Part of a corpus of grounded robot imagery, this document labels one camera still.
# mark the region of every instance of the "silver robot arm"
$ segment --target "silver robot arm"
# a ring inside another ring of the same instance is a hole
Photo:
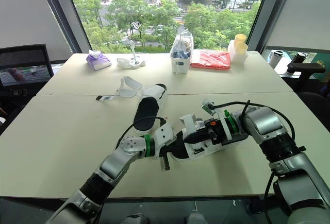
[[[288,223],[330,223],[330,189],[277,115],[262,107],[247,111],[243,123],[278,177],[274,192]]]
[[[118,148],[46,223],[92,223],[105,199],[127,172],[129,165],[144,157],[158,158],[160,149],[174,140],[173,129],[167,123],[157,129],[152,138],[128,136],[122,139]]]

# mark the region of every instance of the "chair armrest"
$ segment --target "chair armrest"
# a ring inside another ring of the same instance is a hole
[[[295,92],[300,92],[313,73],[325,72],[325,68],[318,63],[289,63],[288,70],[291,72],[301,72],[301,75],[296,82],[296,86],[293,87]]]
[[[324,73],[325,68],[318,63],[289,63],[288,69],[301,73]]]

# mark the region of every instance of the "white table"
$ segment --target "white table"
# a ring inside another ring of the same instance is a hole
[[[232,65],[229,71],[190,68],[186,74],[172,73],[169,54],[140,54],[146,66],[125,70],[117,58],[131,54],[108,54],[112,66],[95,72],[86,62],[87,54],[74,54],[38,93],[38,96],[111,95],[128,75],[144,86],[163,83],[169,94],[216,94],[291,92],[256,51],[250,51],[244,67]]]
[[[330,185],[330,134],[292,92],[170,95],[160,115],[176,131],[178,118],[195,113],[207,97],[216,104],[257,102],[274,107],[293,123],[298,146]],[[0,136],[0,196],[66,198],[81,187],[132,122],[137,98],[96,101],[95,96],[37,96]],[[228,108],[237,110],[240,106]],[[195,161],[134,162],[111,197],[235,196],[263,194],[270,170],[249,137],[243,144]]]

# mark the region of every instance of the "yellow cup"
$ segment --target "yellow cup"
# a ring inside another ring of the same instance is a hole
[[[246,45],[244,42],[238,42],[235,46],[235,52],[237,54],[245,54],[247,49],[248,45]]]
[[[244,43],[245,41],[246,41],[246,35],[239,33],[235,35],[234,45],[236,46],[236,44],[240,42]]]

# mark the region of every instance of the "window frame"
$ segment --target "window frame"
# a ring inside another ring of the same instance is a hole
[[[286,0],[261,1],[255,21],[246,41],[249,50],[256,50],[259,53],[262,53],[285,1]],[[57,6],[61,8],[63,15],[56,16],[56,19],[59,20],[59,24],[64,24],[64,29],[72,30],[73,37],[77,41],[81,51],[87,53],[89,49],[92,49],[73,0],[48,0],[48,2],[56,3]]]

